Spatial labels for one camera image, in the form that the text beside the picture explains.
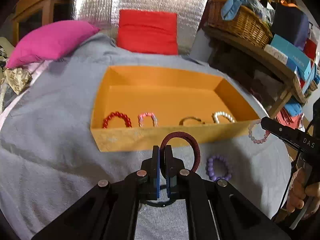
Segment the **person right hand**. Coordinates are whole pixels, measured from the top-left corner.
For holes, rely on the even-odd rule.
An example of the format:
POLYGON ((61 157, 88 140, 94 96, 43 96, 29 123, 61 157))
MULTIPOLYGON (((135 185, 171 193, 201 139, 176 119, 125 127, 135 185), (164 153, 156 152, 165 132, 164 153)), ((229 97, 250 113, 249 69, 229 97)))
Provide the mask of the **person right hand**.
POLYGON ((319 208, 319 182, 305 186, 306 172, 304 168, 300 168, 295 175, 292 187, 286 201, 286 209, 289 213, 293 213, 295 209, 302 209, 305 205, 306 196, 313 197, 312 203, 309 205, 302 220, 306 220, 315 214, 319 208))

